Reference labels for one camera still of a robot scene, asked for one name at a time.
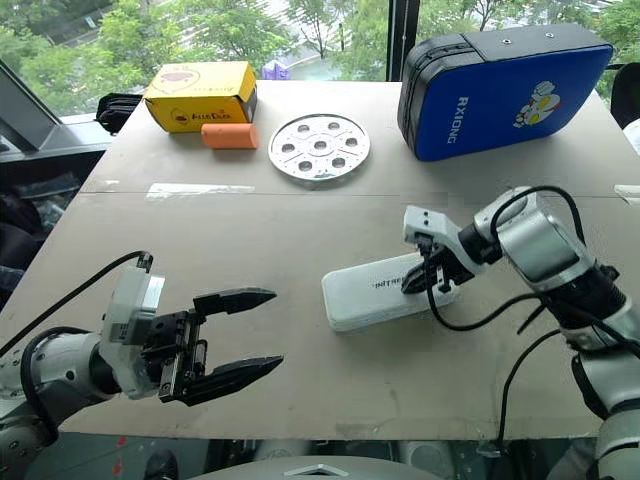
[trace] black cable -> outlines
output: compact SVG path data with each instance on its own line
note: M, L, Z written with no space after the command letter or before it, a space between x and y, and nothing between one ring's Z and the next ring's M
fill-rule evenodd
M518 369L520 368L520 365L522 365L522 362L525 361L525 359L529 356L529 354L533 352L536 348L538 348L545 340L555 335L558 335L559 333L560 333L560 330L552 330L549 333L545 333L544 335L542 335L535 342L529 345L529 347L527 347L527 349L524 352L522 352L522 354L518 357L518 360L516 360L516 363L513 364L513 367L511 368L511 372L509 372L509 376L507 377L507 380L504 382L504 387L502 388L502 405L500 407L500 425L498 427L498 436L496 437L496 445L500 449L500 451L503 451L502 444L504 443L504 430L505 430L505 424L507 420L507 405L509 402L509 388L511 387L511 382L513 382L513 379L516 376L516 373L518 373Z
M518 331L517 331L516 333L517 333L518 335L520 335L522 332L524 332L524 331L525 331L525 329L526 329L529 325L531 325L531 322L533 322L536 318L538 318L538 317L540 316L540 314L541 314L542 312L544 312L544 311L545 311L545 309L546 309L546 308L547 308L547 306L546 306L546 305L544 305L544 304L538 305L538 306L536 307L536 309L535 309L533 312L531 312L531 313L529 314L529 316L528 316L528 317L527 317L527 319L524 321L524 323L523 323L522 325L520 325L520 328L518 328Z
M84 292L87 288L89 288L91 285L96 283L98 280L100 280L102 277L104 277L107 273L109 273L114 268L136 257L138 257L139 259L138 266L140 266L141 268L145 268L148 273L149 268L151 268L151 262L153 261L153 256L149 252L146 252L144 250L138 250L136 252L127 253L126 255L123 255L117 260L114 260L109 265L107 265L102 270L100 270L98 273L96 273L89 280L87 280L82 285L80 285L79 287L75 288L74 290L66 294L64 297L62 297L52 306L47 308L44 312L38 315L38 317L35 320L33 320L26 327L20 330L13 338L11 338L7 343L5 343L2 346L2 348L0 348L0 358L2 358L9 350L11 350L20 340L26 337L27 334L31 332L31 330L33 330L38 325L40 325L44 320L46 320L49 316L51 316L51 314L55 313L60 307L64 306L65 304L73 300L75 297L77 297L79 294Z
M587 243L584 240L584 232L582 230L582 220L580 218L580 212L578 211L578 206L576 205L575 200L567 191L561 189L560 187L554 187L553 185L540 185L538 187L527 188L525 191L520 192L517 195L514 195L505 203L503 203L498 208L498 210L496 210L496 213L494 213L493 217L491 218L491 224L490 224L489 230L491 232L491 236L493 237L494 241L496 242L498 241L498 220L500 219L500 215L502 215L502 213L507 208L509 208L512 204L514 204L521 198L524 198L527 195L531 195L532 193L542 192L542 191L557 193L567 202L567 205L569 206L569 210L571 210L571 216L573 217L573 225L576 231L576 236L584 245L586 245Z
M44 442L45 447L51 445L58 439L58 426L56 425L55 420L51 417L49 411L46 409L46 407L42 403L42 400L40 399L40 396L38 395L38 391L36 390L36 386L33 382L31 361L33 359L33 353L36 347L42 341L47 340L53 335L60 335L63 333L78 334L89 332L87 330L82 330L81 328L74 327L55 327L46 330L36 335L27 344L27 346L24 347L24 350L22 351L22 358L20 360L20 382L22 383L24 396L27 399L27 403L29 404L29 406L33 409L34 413L42 421L45 429L47 430L47 439Z
M502 305L500 305L498 308L496 308L493 312L491 312L489 315L487 315L485 318L483 318L482 320L479 320L475 323L471 323L468 325L453 325L449 322L447 322L442 315L440 315L440 312L438 311L438 306L436 305L436 301L435 298L433 296L433 285L431 285L431 282L429 281L429 274L428 269L429 269L429 255L427 254L426 256L424 256L425 260L424 260L424 276L425 276L425 283L427 286L427 298L429 299L429 308L431 309L431 311L433 312L433 316L436 317L436 320L438 320L438 322L444 326L445 328L449 329L449 330L453 330L456 332L468 332L470 330L475 330L476 328L480 328L485 326L487 323L491 322L492 320L494 320L495 318L497 318L498 316L500 316L505 310L507 310L509 307L512 307L513 305L515 305L516 303L519 302L523 302L525 300L532 300L534 298L539 298L538 294L536 293L524 293L522 295L518 295L516 297L513 297L509 300L507 300L506 302L504 302Z
M640 345L638 345L636 342L629 340L615 328L607 325L604 321L600 320L598 317L587 312L586 310L582 310L581 308L578 308L575 305L562 300L557 300L555 303L572 315L583 317L589 320L593 325L616 340L622 347L626 348L630 353L635 355L640 360Z

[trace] orange object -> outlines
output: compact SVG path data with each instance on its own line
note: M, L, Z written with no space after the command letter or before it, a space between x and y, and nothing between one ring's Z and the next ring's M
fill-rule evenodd
M258 148L258 130L253 123L207 123L200 133L209 148Z

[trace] metal plate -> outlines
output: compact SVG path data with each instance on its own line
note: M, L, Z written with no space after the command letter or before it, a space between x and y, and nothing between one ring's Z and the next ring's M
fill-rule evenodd
M325 182L353 172L369 154L364 129L341 115L299 117L277 129L269 141L269 158L285 174Z

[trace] white table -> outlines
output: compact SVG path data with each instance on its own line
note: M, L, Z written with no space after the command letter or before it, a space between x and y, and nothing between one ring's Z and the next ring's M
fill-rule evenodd
M64 423L67 431L203 438L479 439L495 436L502 383L520 352L555 321L524 335L519 304L489 326L446 331L425 315L347 335L328 326L320 280L342 267L412 251L402 240L406 205L444 211L459 225L508 186L555 184L577 196L590 248L640 295L640 214L614 184L640 184L640 162L593 95L552 137L421 163L396 125L399 84L261 82L257 151L213 152L198 134L169 135L139 107L70 205L0 315L2 339L113 258L147 249L167 278L160 313L194 295L260 286L278 298L249 312L211 317L202 329L208 365L255 355L285 362L244 391L188 408L156 398L116 398ZM372 139L367 165L338 188L309 191L270 164L275 128L306 113L359 121ZM500 171L500 179L490 172ZM154 184L175 193L149 194ZM194 184L209 185L193 194ZM568 219L559 200L561 217ZM57 324L100 329L116 276L55 315ZM504 262L463 287L444 310L471 322L526 292ZM507 437L594 434L560 338L523 365L512 387Z

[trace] blue case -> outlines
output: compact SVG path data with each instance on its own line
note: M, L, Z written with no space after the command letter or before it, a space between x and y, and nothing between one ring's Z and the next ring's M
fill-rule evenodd
M551 135L582 106L612 53L575 24L424 41L407 55L398 125L423 161Z

